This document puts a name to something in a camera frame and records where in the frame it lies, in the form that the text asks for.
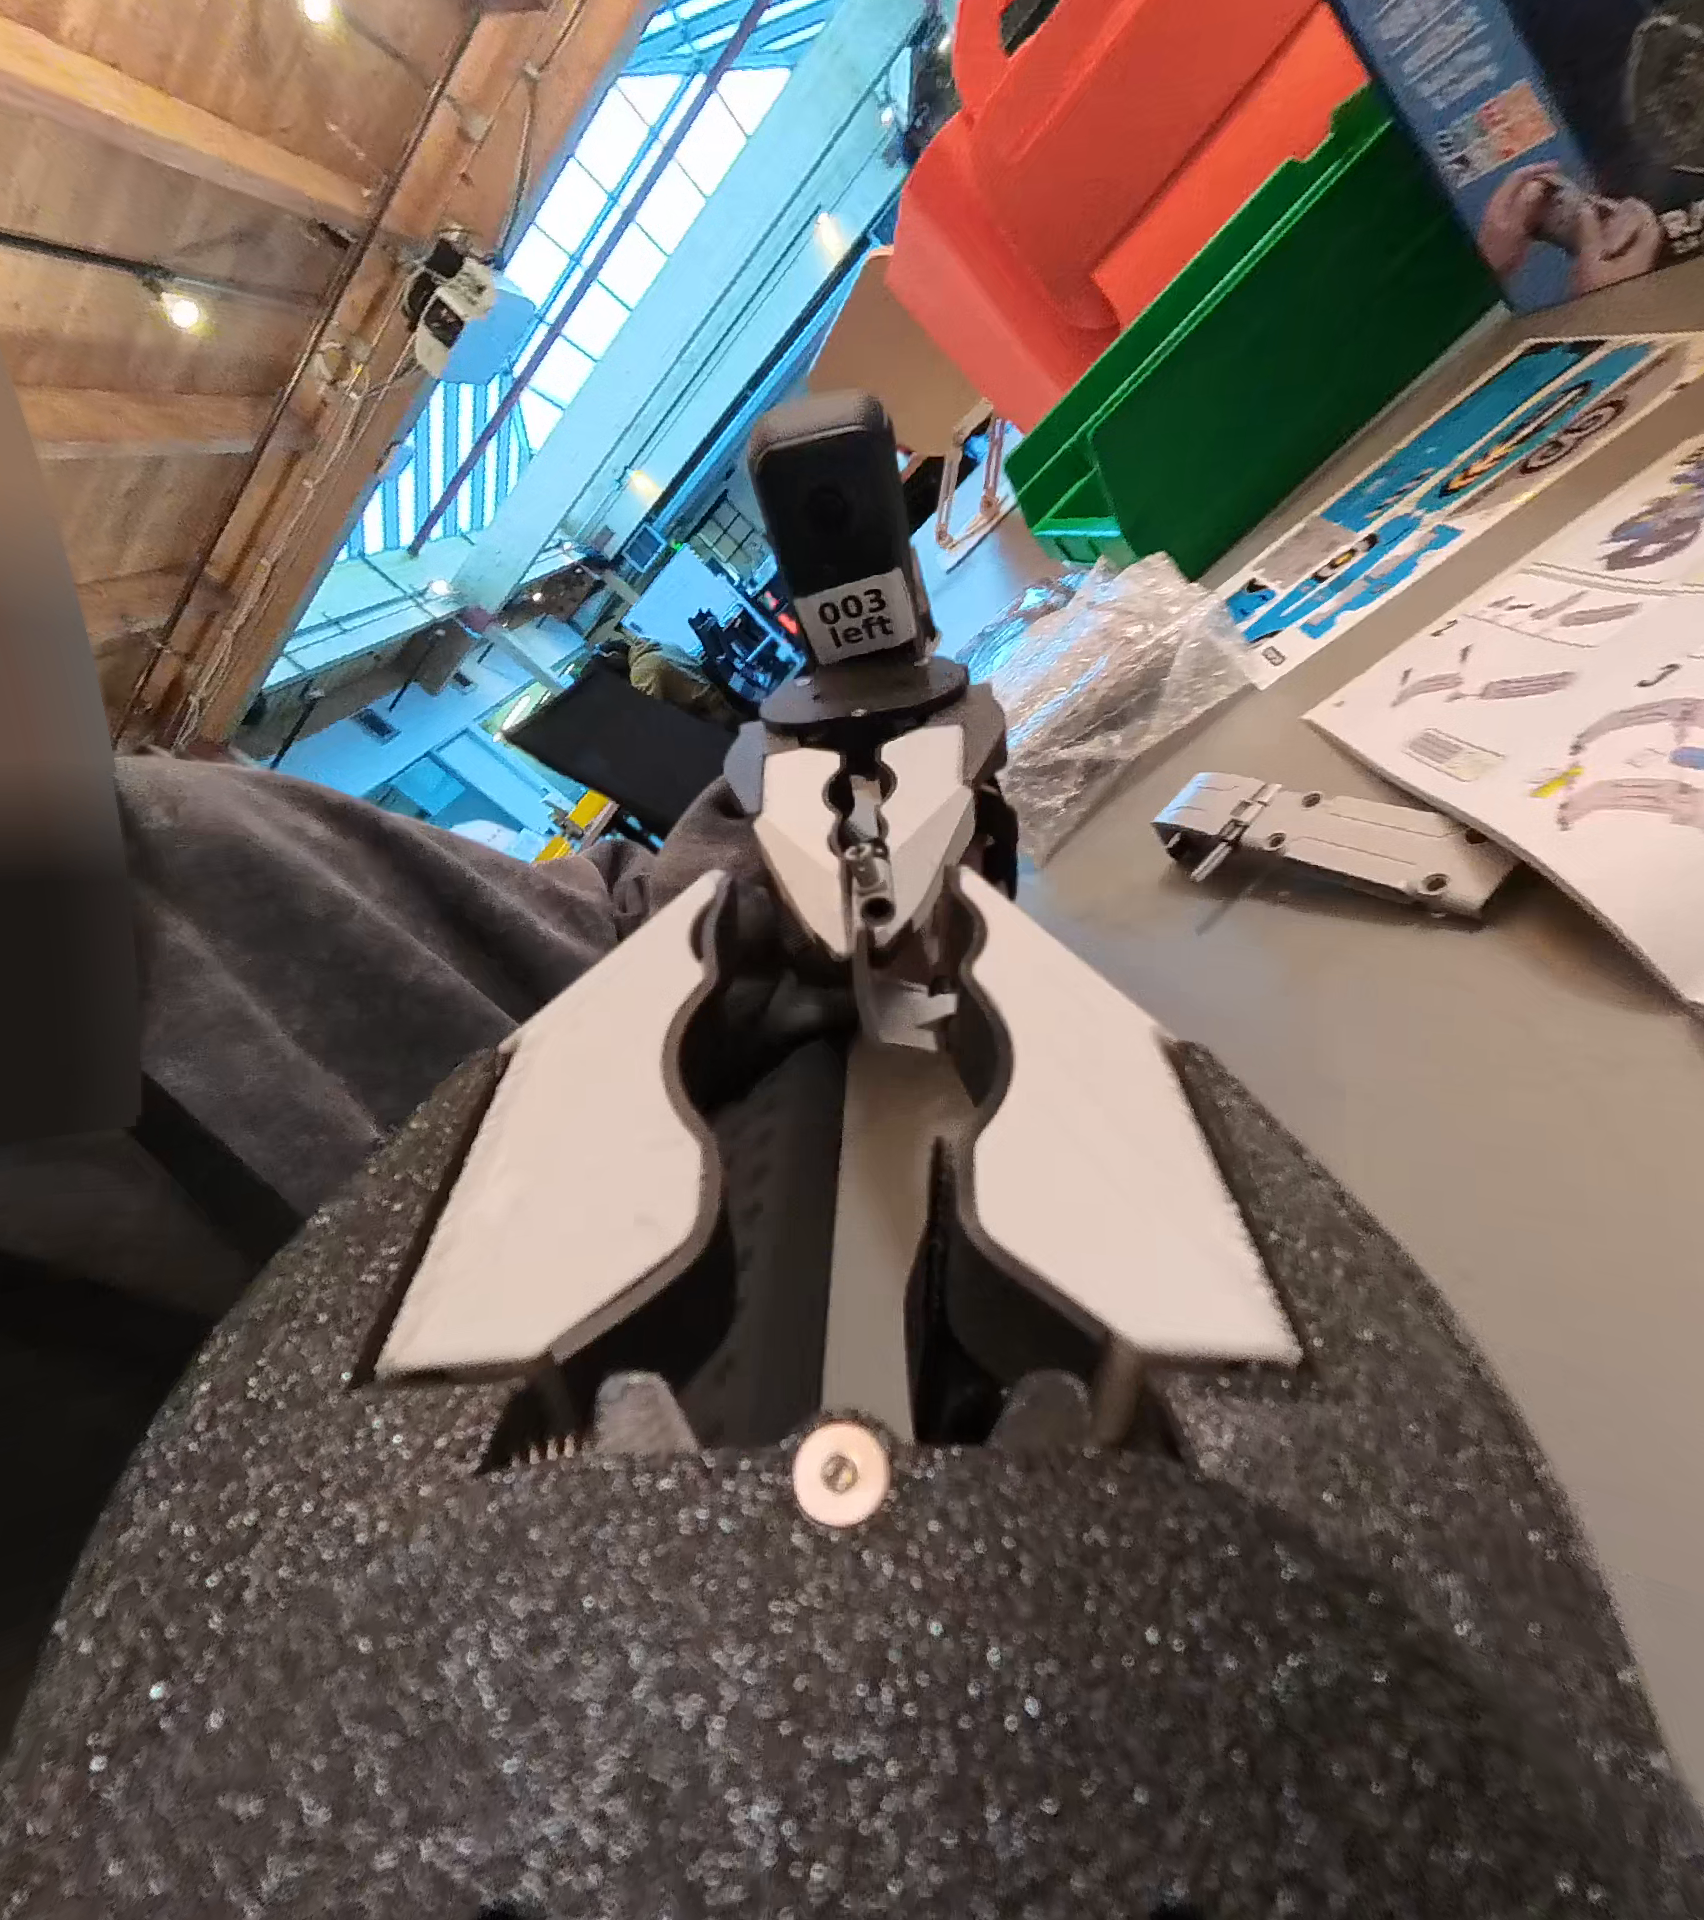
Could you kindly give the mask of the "grey desk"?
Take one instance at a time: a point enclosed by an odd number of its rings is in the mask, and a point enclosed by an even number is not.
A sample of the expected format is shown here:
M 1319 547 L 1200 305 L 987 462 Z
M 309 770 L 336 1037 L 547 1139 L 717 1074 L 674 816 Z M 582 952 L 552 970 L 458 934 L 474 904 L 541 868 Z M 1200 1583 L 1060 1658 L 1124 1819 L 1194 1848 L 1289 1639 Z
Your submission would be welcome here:
M 1492 314 L 1205 573 L 1227 580 L 1540 332 L 1704 328 L 1704 258 Z M 1388 790 L 1303 723 L 1374 659 L 1704 431 L 1704 380 L 1436 564 L 1270 690 L 1141 763 L 1017 883 L 1175 1037 L 1207 1044 L 1445 1295 L 1583 1516 L 1704 1804 L 1704 1023 L 1535 878 L 1487 925 L 1230 861 L 1175 874 L 1153 816 L 1196 770 Z

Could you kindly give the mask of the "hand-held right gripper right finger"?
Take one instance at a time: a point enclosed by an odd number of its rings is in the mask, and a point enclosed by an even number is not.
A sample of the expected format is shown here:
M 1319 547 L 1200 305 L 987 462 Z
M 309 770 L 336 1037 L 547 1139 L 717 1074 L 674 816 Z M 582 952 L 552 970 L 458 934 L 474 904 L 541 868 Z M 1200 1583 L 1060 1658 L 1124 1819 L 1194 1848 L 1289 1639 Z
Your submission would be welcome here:
M 968 1244 L 1098 1343 L 1087 1437 L 1131 1435 L 1156 1365 L 1303 1365 L 1177 1069 L 1171 1033 L 968 866 L 952 1023 L 974 1119 L 956 1144 Z

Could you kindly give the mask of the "grey brick panel assembly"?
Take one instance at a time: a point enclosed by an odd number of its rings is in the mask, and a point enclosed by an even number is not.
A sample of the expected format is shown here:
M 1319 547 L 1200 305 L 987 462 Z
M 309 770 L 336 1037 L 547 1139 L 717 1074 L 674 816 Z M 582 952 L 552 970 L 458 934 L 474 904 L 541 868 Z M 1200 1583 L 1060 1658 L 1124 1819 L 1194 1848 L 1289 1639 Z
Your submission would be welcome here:
M 1192 776 L 1153 816 L 1153 833 L 1196 883 L 1248 861 L 1448 919 L 1480 919 L 1521 868 L 1481 831 L 1425 805 L 1218 770 Z

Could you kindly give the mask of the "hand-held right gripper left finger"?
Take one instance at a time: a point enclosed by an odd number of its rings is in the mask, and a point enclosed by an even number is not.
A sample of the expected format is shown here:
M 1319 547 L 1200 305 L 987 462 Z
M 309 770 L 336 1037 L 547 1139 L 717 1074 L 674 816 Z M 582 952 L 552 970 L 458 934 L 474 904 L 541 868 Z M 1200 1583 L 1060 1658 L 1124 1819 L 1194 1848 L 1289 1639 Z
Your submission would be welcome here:
M 504 1044 L 374 1348 L 374 1384 L 510 1384 L 547 1440 L 598 1440 L 580 1361 L 718 1232 L 718 1141 L 685 1043 L 722 984 L 732 886 L 699 874 Z

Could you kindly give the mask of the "black monitor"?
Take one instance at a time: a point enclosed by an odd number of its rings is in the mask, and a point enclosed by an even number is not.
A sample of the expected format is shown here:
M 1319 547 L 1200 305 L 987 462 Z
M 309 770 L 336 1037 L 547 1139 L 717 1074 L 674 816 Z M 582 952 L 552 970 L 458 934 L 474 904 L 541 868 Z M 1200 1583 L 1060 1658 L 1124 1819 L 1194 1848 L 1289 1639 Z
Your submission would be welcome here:
M 663 841 L 722 776 L 735 726 L 674 708 L 588 659 L 561 690 L 504 723 L 502 738 L 548 774 L 602 793 L 621 822 Z

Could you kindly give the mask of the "skylight window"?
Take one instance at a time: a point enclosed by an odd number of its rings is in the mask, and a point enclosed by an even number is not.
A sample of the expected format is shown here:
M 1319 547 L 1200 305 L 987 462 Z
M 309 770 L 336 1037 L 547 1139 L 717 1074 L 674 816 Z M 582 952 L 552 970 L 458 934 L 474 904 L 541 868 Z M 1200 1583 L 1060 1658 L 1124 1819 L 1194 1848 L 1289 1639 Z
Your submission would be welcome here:
M 779 100 L 838 2 L 657 2 L 572 157 L 524 218 L 486 324 L 495 372 L 445 372 L 395 445 L 338 563 L 471 538 L 598 369 Z

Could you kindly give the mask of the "blue sticker sheet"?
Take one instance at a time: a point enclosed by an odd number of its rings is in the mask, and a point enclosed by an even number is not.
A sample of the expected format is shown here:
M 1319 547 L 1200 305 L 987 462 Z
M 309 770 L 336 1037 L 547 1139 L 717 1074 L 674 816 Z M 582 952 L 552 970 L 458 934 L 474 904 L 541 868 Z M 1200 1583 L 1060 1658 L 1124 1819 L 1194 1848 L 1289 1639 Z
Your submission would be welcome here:
M 1524 339 L 1220 591 L 1274 685 L 1452 550 L 1704 377 L 1704 328 Z

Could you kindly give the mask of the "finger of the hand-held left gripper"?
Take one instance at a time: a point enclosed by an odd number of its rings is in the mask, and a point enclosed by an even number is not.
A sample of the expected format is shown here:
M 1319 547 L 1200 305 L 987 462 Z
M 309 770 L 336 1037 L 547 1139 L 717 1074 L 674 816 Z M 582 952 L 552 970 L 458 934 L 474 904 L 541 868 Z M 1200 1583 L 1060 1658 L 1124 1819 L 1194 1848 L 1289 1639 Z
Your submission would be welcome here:
M 768 755 L 764 763 L 764 861 L 799 933 L 834 963 L 858 947 L 866 851 L 845 840 L 834 805 L 842 763 L 818 746 Z
M 974 835 L 974 787 L 965 776 L 960 726 L 920 726 L 879 750 L 888 774 L 880 824 L 888 861 L 888 920 L 879 942 L 899 942 L 925 927 L 938 904 L 947 872 Z

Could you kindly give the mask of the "white ceiling device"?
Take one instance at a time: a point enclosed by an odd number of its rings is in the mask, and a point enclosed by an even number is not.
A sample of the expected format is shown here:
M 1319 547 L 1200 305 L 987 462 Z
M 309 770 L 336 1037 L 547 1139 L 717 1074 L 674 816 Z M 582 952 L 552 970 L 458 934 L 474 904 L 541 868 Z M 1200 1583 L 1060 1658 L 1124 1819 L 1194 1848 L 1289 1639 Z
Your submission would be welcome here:
M 499 283 L 488 254 L 460 236 L 443 233 L 407 283 L 400 310 L 414 364 L 445 377 L 458 339 L 496 305 Z

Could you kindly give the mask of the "crumpled clear plastic bag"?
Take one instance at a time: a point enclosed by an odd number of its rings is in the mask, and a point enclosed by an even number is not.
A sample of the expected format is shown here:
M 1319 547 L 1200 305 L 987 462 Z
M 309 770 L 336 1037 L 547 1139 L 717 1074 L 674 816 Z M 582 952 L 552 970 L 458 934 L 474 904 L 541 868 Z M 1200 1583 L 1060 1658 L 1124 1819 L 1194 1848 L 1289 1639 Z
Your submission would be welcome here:
M 1006 717 L 998 787 L 1049 863 L 1138 763 L 1255 689 L 1225 602 L 1171 556 L 1071 567 L 957 645 Z

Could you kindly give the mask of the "person's left forearm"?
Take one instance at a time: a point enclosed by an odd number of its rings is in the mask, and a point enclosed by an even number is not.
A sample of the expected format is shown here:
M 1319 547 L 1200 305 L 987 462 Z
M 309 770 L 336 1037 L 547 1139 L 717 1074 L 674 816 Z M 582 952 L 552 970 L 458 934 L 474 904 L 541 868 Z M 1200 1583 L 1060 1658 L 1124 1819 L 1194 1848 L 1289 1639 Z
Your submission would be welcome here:
M 149 1084 L 307 1217 L 466 1058 L 722 872 L 739 915 L 722 1030 L 749 1074 L 808 1025 L 768 878 L 713 783 L 663 851 L 547 866 L 315 782 L 138 755 L 116 790 Z

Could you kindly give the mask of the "green plastic bin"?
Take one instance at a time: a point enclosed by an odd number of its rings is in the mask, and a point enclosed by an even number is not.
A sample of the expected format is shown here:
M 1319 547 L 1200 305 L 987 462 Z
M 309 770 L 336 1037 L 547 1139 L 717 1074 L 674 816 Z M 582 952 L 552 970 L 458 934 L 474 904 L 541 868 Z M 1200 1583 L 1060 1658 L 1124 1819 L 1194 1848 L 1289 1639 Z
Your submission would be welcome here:
M 1061 560 L 1196 579 L 1498 302 L 1366 84 L 1006 453 L 1017 512 Z

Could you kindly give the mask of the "dark blue toy box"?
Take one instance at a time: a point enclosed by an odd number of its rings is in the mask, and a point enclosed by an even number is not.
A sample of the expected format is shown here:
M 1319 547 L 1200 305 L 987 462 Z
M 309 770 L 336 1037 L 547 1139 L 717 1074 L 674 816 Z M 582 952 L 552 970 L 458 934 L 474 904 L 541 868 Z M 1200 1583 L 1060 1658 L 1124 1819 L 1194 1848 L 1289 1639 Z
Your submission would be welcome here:
M 1704 2 L 1336 2 L 1503 305 L 1704 258 Z

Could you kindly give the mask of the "black perforated panel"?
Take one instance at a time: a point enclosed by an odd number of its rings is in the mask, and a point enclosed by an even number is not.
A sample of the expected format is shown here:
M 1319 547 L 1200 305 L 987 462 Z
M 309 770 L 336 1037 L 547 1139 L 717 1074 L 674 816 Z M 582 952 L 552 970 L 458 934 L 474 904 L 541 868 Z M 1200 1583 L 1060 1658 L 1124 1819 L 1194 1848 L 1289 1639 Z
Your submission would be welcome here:
M 808 1043 L 717 1117 L 729 1318 L 677 1389 L 698 1440 L 768 1448 L 821 1410 L 845 1044 Z

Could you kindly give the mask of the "orange plastic bin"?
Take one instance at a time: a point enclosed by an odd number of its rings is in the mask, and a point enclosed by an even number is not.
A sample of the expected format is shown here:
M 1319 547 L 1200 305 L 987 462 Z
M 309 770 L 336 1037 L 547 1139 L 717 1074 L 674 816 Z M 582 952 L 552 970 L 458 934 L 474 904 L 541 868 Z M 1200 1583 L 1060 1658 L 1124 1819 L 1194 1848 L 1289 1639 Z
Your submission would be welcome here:
M 1366 67 L 1327 2 L 960 2 L 957 107 L 916 157 L 895 299 L 1022 434 L 1286 162 Z

